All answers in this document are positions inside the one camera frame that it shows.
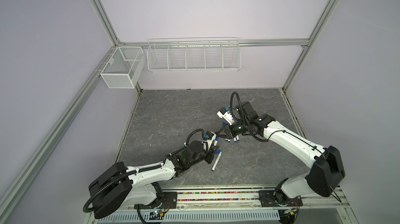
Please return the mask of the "whiteboard marker pen four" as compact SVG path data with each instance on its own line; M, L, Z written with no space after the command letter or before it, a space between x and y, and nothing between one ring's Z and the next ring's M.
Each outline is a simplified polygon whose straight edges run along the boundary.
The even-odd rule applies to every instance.
M218 145L218 140L219 140L219 138L216 137L215 140L214 140L214 146L217 146L217 145Z

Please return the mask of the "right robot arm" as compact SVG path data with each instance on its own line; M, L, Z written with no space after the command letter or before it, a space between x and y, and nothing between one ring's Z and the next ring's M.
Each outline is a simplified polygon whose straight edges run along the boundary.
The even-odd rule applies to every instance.
M286 128L268 114L259 115L250 102L238 101L236 107L221 108L217 115L225 120L216 133L228 141L239 140L239 135L250 135L259 142L278 144L302 161L309 172L283 179L268 199L285 206L295 198L316 193L321 197L335 196L335 189L345 177L340 151L334 146L324 147Z

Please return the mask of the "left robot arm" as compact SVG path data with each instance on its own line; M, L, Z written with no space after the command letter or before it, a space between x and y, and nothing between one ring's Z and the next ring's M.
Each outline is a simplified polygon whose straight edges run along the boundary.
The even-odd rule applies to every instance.
M111 215L122 206L157 206L164 193L159 182L183 176L201 161L211 164L218 132L196 129L186 139L184 147L167 154L154 164L126 166L117 162L89 185L90 198L83 205L84 213L94 213L96 219Z

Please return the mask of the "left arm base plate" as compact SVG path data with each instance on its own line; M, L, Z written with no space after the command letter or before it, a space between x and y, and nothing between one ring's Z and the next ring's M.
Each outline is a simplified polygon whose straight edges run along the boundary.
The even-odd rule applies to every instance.
M148 204L139 204L140 209L175 209L178 203L178 192L163 192L161 196L157 196L156 199Z

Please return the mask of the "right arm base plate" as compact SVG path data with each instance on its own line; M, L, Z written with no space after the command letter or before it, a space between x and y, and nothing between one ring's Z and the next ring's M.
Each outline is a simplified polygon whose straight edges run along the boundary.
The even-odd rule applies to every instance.
M300 196L290 199L275 190L260 190L258 192L262 207L301 207L303 202Z

